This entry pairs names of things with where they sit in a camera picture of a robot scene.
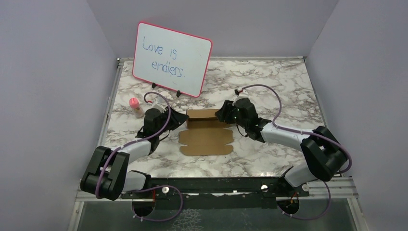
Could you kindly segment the brown cardboard box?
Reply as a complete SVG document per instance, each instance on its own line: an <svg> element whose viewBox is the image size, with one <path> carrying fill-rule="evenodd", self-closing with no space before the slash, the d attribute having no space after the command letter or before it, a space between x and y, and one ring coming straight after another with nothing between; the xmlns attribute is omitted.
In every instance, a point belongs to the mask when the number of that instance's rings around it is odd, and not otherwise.
<svg viewBox="0 0 408 231"><path fill-rule="evenodd" d="M217 109L188 109L187 129L179 132L185 156L221 156L233 151L233 131L216 117Z"/></svg>

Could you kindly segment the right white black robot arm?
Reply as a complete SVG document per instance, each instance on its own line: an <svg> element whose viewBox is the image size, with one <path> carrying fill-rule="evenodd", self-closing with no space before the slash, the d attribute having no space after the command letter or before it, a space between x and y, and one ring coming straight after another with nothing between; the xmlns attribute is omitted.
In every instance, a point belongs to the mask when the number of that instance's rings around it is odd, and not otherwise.
<svg viewBox="0 0 408 231"><path fill-rule="evenodd" d="M279 177L275 188L282 195L291 195L309 181L330 181L348 161L347 153L326 127L301 131L278 126L273 120L259 117L248 98L224 101L215 116L220 122L242 127L254 141L276 143L303 153L305 162Z"/></svg>

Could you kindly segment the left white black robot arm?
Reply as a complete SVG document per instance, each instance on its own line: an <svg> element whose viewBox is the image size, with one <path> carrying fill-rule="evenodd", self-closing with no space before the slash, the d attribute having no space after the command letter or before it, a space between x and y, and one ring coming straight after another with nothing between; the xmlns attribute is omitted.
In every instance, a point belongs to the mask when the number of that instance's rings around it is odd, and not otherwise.
<svg viewBox="0 0 408 231"><path fill-rule="evenodd" d="M147 181L150 175L129 170L128 165L152 154L160 143L160 135L177 129L188 119L187 114L173 108L148 109L134 141L116 148L98 146L94 150L81 179L81 191L111 201L128 191L141 198L148 196L151 193L151 184Z"/></svg>

